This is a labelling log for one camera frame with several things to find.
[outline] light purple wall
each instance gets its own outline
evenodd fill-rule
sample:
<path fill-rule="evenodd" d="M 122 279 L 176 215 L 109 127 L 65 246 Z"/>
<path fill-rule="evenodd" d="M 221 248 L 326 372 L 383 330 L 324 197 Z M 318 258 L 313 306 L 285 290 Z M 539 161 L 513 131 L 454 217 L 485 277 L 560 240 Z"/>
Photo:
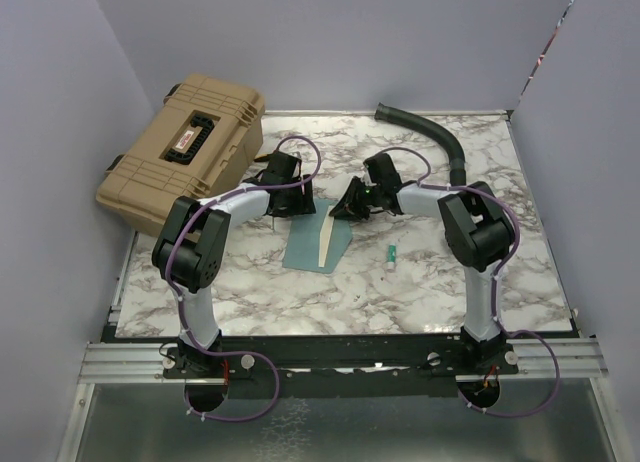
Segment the light purple wall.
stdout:
<path fill-rule="evenodd" d="M 199 71 L 270 109 L 514 108 L 569 0 L 98 0 L 151 103 Z"/>
<path fill-rule="evenodd" d="M 640 455 L 640 0 L 577 0 L 513 118 L 569 302 Z"/>
<path fill-rule="evenodd" d="M 0 0 L 0 459 L 51 461 L 128 230 L 94 202 L 152 116 L 95 0 Z"/>

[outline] reflective metal surface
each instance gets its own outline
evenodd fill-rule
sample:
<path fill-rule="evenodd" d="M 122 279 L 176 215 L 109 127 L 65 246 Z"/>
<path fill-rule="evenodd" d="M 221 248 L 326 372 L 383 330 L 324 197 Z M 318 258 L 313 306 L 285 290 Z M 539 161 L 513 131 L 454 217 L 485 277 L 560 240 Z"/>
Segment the reflective metal surface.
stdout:
<path fill-rule="evenodd" d="M 508 381 L 496 408 L 539 403 L 550 381 Z M 261 401 L 231 401 L 226 415 Z M 613 461 L 588 380 L 564 380 L 555 404 L 527 419 L 500 420 L 458 399 L 284 399 L 245 424 L 185 415 L 182 388 L 96 388 L 79 460 L 211 461 Z"/>

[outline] metal frame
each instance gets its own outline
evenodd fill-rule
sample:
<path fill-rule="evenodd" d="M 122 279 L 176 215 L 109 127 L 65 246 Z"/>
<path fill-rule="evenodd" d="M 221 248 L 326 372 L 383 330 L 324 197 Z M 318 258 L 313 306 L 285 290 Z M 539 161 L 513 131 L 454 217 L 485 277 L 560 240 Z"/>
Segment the metal frame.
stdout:
<path fill-rule="evenodd" d="M 116 290 L 113 293 L 113 300 L 111 301 L 111 307 L 109 308 L 107 325 L 118 325 L 120 310 L 122 309 L 122 296 L 124 295 L 124 289 L 126 288 L 127 280 L 129 279 L 129 265 L 131 264 L 133 249 L 135 248 L 137 241 L 138 232 L 132 229 L 129 235 L 129 242 L 127 243 L 127 250 L 122 261 L 122 269 L 120 270 Z"/>
<path fill-rule="evenodd" d="M 616 402 L 611 381 L 608 377 L 591 379 L 591 388 L 614 458 L 619 462 L 635 461 L 631 439 Z"/>
<path fill-rule="evenodd" d="M 93 384 L 78 384 L 67 430 L 64 433 L 62 445 L 60 446 L 58 458 L 56 459 L 57 462 L 72 462 L 77 460 L 82 435 L 84 434 L 84 428 L 87 423 L 87 418 L 89 417 L 94 389 L 95 385 Z"/>
<path fill-rule="evenodd" d="M 501 380 L 552 379 L 553 363 L 546 349 L 536 340 L 511 340 L 518 356 L 518 374 L 501 375 Z M 549 344 L 556 352 L 562 378 L 601 378 L 608 374 L 600 346 L 596 339 L 551 339 Z M 175 344 L 166 344 L 166 348 Z M 81 384 L 184 384 L 185 379 L 165 379 L 161 344 L 89 344 L 82 363 Z M 406 367 L 372 366 L 370 371 L 403 370 Z M 301 367 L 283 368 L 296 373 L 310 370 Z M 352 367 L 336 369 L 353 370 Z M 479 375 L 457 376 L 458 382 L 482 378 Z M 221 378 L 188 379 L 189 384 L 222 385 Z"/>

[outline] black flexible tube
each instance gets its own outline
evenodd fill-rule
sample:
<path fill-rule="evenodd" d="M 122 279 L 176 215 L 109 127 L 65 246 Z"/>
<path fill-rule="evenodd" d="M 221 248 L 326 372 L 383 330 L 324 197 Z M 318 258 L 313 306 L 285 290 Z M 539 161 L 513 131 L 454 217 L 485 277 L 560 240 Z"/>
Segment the black flexible tube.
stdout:
<path fill-rule="evenodd" d="M 464 168 L 464 150 L 462 150 L 460 141 L 458 141 L 456 136 L 440 124 L 436 124 L 419 115 L 394 109 L 393 107 L 387 107 L 383 104 L 378 104 L 378 109 L 373 118 L 413 130 L 437 142 L 449 156 L 449 182 L 451 185 L 467 185 L 467 171 Z"/>

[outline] marble tabletop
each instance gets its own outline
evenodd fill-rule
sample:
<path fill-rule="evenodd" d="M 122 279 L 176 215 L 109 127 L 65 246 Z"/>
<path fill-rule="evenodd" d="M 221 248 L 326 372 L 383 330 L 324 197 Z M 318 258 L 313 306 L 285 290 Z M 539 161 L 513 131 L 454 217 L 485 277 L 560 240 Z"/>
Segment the marble tabletop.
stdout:
<path fill-rule="evenodd" d="M 487 182 L 509 204 L 522 228 L 522 244 L 504 279 L 502 310 L 509 330 L 569 330 L 569 310 L 549 257 L 503 116 L 430 117 L 454 133 L 467 158 L 469 182 Z M 314 180 L 316 197 L 338 200 L 362 161 L 392 146 L 420 151 L 432 163 L 431 183 L 447 182 L 444 151 L 433 141 L 368 116 L 268 116 L 264 147 L 290 134 L 313 139 L 323 161 Z M 291 142 L 304 168 L 313 152 Z M 422 162 L 392 152 L 404 180 L 424 172 Z M 248 174 L 255 174 L 258 166 Z M 353 223 L 353 240 L 333 274 L 282 267 L 291 222 L 263 217 L 233 229 L 213 289 L 216 318 L 227 335 L 329 335 L 452 332 L 465 314 L 462 267 L 444 241 L 436 219 L 388 214 Z M 118 337 L 176 336 L 176 305 L 151 265 L 154 239 L 139 235 L 122 298 Z M 397 245 L 394 272 L 385 269 L 389 244 Z"/>

